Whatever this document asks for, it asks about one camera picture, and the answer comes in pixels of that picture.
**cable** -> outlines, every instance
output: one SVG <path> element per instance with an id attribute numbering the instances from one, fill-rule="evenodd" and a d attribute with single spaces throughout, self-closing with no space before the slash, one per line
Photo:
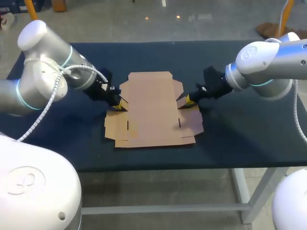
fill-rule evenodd
<path id="1" fill-rule="evenodd" d="M 88 70 L 91 70 L 91 71 L 95 72 L 96 74 L 98 74 L 105 83 L 108 82 L 108 80 L 105 78 L 105 76 L 101 72 L 99 72 L 98 70 L 96 70 L 92 67 L 82 66 L 82 65 L 74 65 L 74 66 L 69 66 L 69 67 L 65 68 L 65 70 L 71 70 L 71 69 L 88 69 Z M 42 121 L 42 119 L 44 118 L 44 116 L 48 112 L 49 108 L 51 107 L 51 104 L 54 101 L 54 98 L 56 96 L 56 93 L 57 93 L 57 90 L 58 90 L 58 87 L 59 87 L 59 81 L 60 81 L 61 77 L 63 77 L 64 73 L 65 73 L 65 71 L 62 70 L 58 74 L 58 76 L 55 80 L 55 83 L 54 83 L 54 87 L 53 87 L 50 99 L 49 99 L 47 105 L 45 106 L 44 110 L 40 114 L 40 116 L 36 119 L 36 121 L 33 123 L 33 125 L 28 129 L 28 131 L 26 131 L 26 133 L 23 134 L 23 136 L 20 137 L 17 141 L 20 141 L 20 142 L 24 141 L 33 132 L 33 130 L 38 126 L 38 124 Z"/>
<path id="2" fill-rule="evenodd" d="M 297 85 L 298 85 L 298 81 L 294 80 L 294 121 L 295 121 L 295 125 L 296 125 L 296 128 L 298 130 L 299 135 L 302 137 L 304 142 L 307 143 L 307 137 L 303 133 L 302 128 L 301 128 L 299 121 L 298 121 L 298 117 L 297 117 L 297 90 L 298 90 Z"/>

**gray floor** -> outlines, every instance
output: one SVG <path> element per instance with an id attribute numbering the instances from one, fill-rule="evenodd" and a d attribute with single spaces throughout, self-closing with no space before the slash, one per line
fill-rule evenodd
<path id="1" fill-rule="evenodd" d="M 68 12 L 38 14 L 68 42 L 151 42 L 260 39 L 256 25 L 277 22 L 284 0 L 67 0 Z M 295 3 L 288 25 L 307 29 L 307 5 Z M 30 22 L 16 16 L 9 34 L 0 34 L 0 79 L 19 56 L 17 37 Z M 250 193 L 265 169 L 246 169 Z M 178 170 L 82 174 L 84 206 L 235 202 L 229 171 Z M 273 230 L 270 199 L 253 223 L 237 212 L 84 216 L 83 230 Z"/>

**dark blue table top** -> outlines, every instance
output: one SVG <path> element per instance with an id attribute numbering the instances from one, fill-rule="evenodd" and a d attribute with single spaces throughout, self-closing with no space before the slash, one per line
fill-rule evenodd
<path id="1" fill-rule="evenodd" d="M 203 83 L 202 71 L 214 65 L 223 71 L 248 41 L 161 42 L 141 44 L 72 44 L 97 69 L 110 69 L 113 84 L 125 82 L 130 72 L 170 71 L 183 82 L 185 92 Z M 23 71 L 21 54 L 9 79 Z M 107 105 L 92 102 L 69 88 L 67 96 L 50 111 L 26 143 L 66 157 L 79 172 L 192 168 L 245 168 L 307 165 L 307 145 L 293 118 L 293 91 L 268 102 L 252 89 L 200 103 L 204 133 L 196 144 L 179 147 L 115 149 L 104 138 Z M 25 117 L 0 115 L 0 131 L 19 138 L 40 112 Z M 307 132 L 307 115 L 298 102 L 298 116 Z"/>

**yellow pole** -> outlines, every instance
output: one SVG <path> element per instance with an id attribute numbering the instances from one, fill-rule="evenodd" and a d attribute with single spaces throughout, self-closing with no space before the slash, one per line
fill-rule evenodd
<path id="1" fill-rule="evenodd" d="M 283 35 L 284 28 L 287 24 L 293 4 L 294 4 L 294 0 L 287 0 L 286 4 L 284 5 L 282 13 L 281 13 L 281 19 L 280 19 L 278 28 L 275 32 L 275 38 L 281 37 Z"/>
<path id="2" fill-rule="evenodd" d="M 32 18 L 32 20 L 37 20 L 38 19 L 37 14 L 35 12 L 32 0 L 24 0 L 24 2 L 25 2 L 25 5 L 27 6 L 29 15 Z"/>

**cardboard box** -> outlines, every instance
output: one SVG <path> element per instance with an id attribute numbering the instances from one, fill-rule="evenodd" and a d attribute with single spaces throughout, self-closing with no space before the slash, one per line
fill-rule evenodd
<path id="1" fill-rule="evenodd" d="M 203 132 L 197 106 L 177 109 L 183 86 L 170 72 L 131 73 L 120 88 L 127 112 L 108 111 L 105 118 L 105 137 L 114 139 L 115 147 L 191 144 Z"/>
<path id="2" fill-rule="evenodd" d="M 54 12 L 66 11 L 66 1 L 65 0 L 51 0 L 52 8 Z"/>

